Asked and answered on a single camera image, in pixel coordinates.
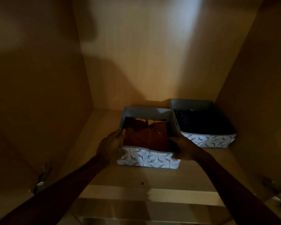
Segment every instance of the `brown folded shirt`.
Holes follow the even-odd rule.
[[[169,137],[164,121],[126,117],[123,128],[123,134],[126,135],[123,145],[169,151]]]

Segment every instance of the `storage box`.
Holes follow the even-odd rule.
[[[193,111],[204,111],[211,109],[214,112],[219,111],[215,108],[212,101],[205,100],[187,100],[187,99],[171,99],[171,107],[173,111],[178,110],[193,110]],[[212,135],[212,134],[200,134],[200,133],[191,133],[181,131],[177,118],[175,116],[175,121],[177,129],[181,133],[194,142],[196,145],[202,148],[227,148],[228,145],[234,141],[236,136],[236,131],[234,130],[232,124],[225,118],[222,114],[221,118],[225,119],[225,126],[228,130],[228,133],[225,135]]]
[[[146,120],[167,119],[170,122],[170,132],[173,136],[177,135],[177,125],[173,110],[154,107],[125,107],[120,128],[123,127],[125,117],[141,118]],[[154,151],[148,148],[123,145],[122,149],[127,153],[117,161],[119,165],[146,166],[177,169],[180,160],[172,159],[172,152]]]

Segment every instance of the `forearm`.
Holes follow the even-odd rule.
[[[281,220],[204,150],[195,161],[206,172],[237,224],[281,224]]]
[[[57,224],[90,181],[106,166],[106,160],[93,157],[82,167],[14,209],[0,220],[0,225]]]

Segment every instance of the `patterned storage box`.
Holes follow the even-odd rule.
[[[171,99],[171,109],[172,110],[194,110],[202,111],[207,110],[209,107],[214,107],[212,101],[205,100],[187,100],[187,99]],[[179,131],[180,127],[178,121],[175,117],[176,125]],[[202,148],[227,148],[228,145],[235,140],[236,131],[232,131],[226,135],[208,135],[208,134],[198,134],[183,132],[181,133],[194,142],[196,145]]]
[[[176,135],[178,129],[173,110],[154,107],[125,107],[120,128],[123,127],[125,117],[141,118],[146,120],[167,119],[170,122],[171,132]],[[177,169],[180,160],[172,159],[172,152],[160,152],[143,147],[123,145],[122,149],[127,153],[117,161],[119,165],[146,166]]]

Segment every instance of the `hand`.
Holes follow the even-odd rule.
[[[122,135],[121,129],[117,129],[110,133],[107,137],[101,140],[96,155],[108,162],[119,160],[125,155],[125,151],[120,148],[124,138],[125,135]]]
[[[183,136],[181,132],[178,132],[178,137],[170,137],[170,139],[176,142],[180,148],[180,152],[173,155],[174,159],[196,160],[197,155],[205,152],[187,137]]]

